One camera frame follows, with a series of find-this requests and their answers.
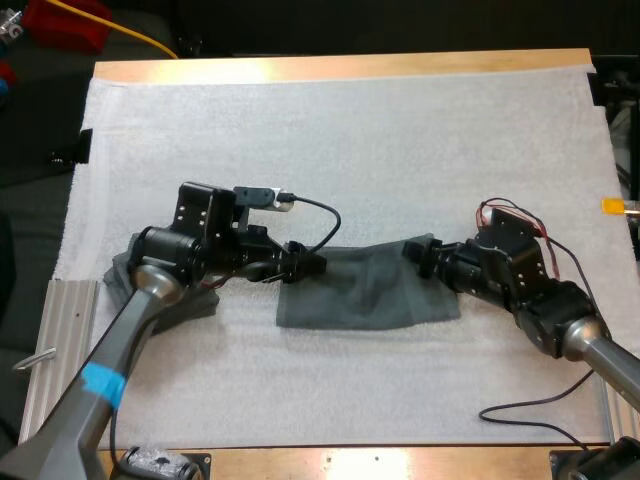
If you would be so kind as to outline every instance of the metal clamp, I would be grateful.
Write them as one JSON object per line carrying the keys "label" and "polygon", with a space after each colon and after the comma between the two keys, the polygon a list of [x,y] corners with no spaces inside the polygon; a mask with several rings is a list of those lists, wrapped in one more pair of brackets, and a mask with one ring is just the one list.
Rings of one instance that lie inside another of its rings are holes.
{"label": "metal clamp", "polygon": [[46,349],[44,352],[36,353],[31,355],[30,357],[25,358],[24,360],[16,363],[12,370],[14,372],[26,372],[27,370],[31,370],[38,363],[44,360],[51,360],[56,357],[56,349],[55,347],[51,347]]}

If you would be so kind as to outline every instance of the yellow cable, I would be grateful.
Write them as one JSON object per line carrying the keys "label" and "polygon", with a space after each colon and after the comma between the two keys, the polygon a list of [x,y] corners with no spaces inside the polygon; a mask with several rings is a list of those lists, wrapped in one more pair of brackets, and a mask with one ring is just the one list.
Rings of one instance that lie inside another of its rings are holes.
{"label": "yellow cable", "polygon": [[76,15],[80,15],[81,17],[88,18],[89,20],[93,20],[94,22],[101,23],[102,25],[106,25],[107,27],[111,27],[114,30],[118,30],[119,32],[126,33],[127,35],[131,35],[132,37],[135,37],[135,38],[137,38],[139,40],[142,40],[143,42],[147,42],[147,43],[153,45],[154,47],[159,48],[164,53],[169,55],[171,58],[178,58],[178,55],[176,55],[168,47],[165,47],[160,42],[154,40],[153,38],[149,38],[146,35],[138,33],[138,32],[136,32],[134,30],[130,30],[130,29],[126,28],[126,27],[123,27],[122,25],[118,25],[117,23],[110,22],[109,20],[105,20],[104,18],[97,17],[97,16],[92,15],[90,13],[87,13],[87,12],[85,12],[83,10],[79,10],[79,9],[77,9],[75,7],[72,7],[71,5],[67,5],[66,3],[62,3],[60,0],[47,0],[47,2],[51,3],[52,5],[55,5],[56,7],[60,7],[63,10],[66,10],[68,12],[75,13]]}

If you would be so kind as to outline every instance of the red object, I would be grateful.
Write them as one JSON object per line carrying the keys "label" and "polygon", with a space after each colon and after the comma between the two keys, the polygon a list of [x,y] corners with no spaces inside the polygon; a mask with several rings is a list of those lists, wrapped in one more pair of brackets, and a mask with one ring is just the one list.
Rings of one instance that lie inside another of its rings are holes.
{"label": "red object", "polygon": [[10,87],[13,87],[18,81],[16,74],[13,73],[13,70],[11,70],[7,62],[0,62],[0,78],[7,82],[7,85]]}
{"label": "red object", "polygon": [[[62,1],[96,17],[111,20],[111,10],[99,0]],[[22,25],[41,45],[93,54],[102,52],[111,30],[46,0],[30,0],[22,17]]]}

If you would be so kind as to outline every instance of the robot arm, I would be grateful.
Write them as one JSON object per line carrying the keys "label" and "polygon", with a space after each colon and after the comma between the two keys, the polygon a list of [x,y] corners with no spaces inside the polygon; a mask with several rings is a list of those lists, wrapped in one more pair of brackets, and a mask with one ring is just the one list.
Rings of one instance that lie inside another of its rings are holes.
{"label": "robot arm", "polygon": [[323,257],[297,242],[281,247],[265,227],[248,225],[250,209],[292,207],[277,197],[266,188],[182,185],[172,225],[148,227],[136,240],[128,265],[135,293],[38,433],[0,460],[0,479],[104,479],[96,449],[129,373],[160,314],[179,315],[183,299],[210,292],[200,286],[205,275],[296,282],[325,271]]}
{"label": "robot arm", "polygon": [[[407,242],[403,255],[418,275],[504,308],[542,353],[588,363],[640,411],[640,360],[611,340],[591,295],[547,276],[532,225],[494,209],[488,226],[464,243]],[[640,478],[640,442],[623,437],[607,449],[551,456],[557,480]]]}

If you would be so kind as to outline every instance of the wooden table edge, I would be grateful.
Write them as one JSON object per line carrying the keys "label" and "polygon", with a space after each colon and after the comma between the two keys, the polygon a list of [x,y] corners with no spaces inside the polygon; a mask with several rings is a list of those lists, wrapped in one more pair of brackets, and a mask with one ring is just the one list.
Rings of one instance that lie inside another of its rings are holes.
{"label": "wooden table edge", "polygon": [[94,78],[164,85],[240,84],[508,72],[591,64],[589,50],[502,50],[321,57],[97,62]]}

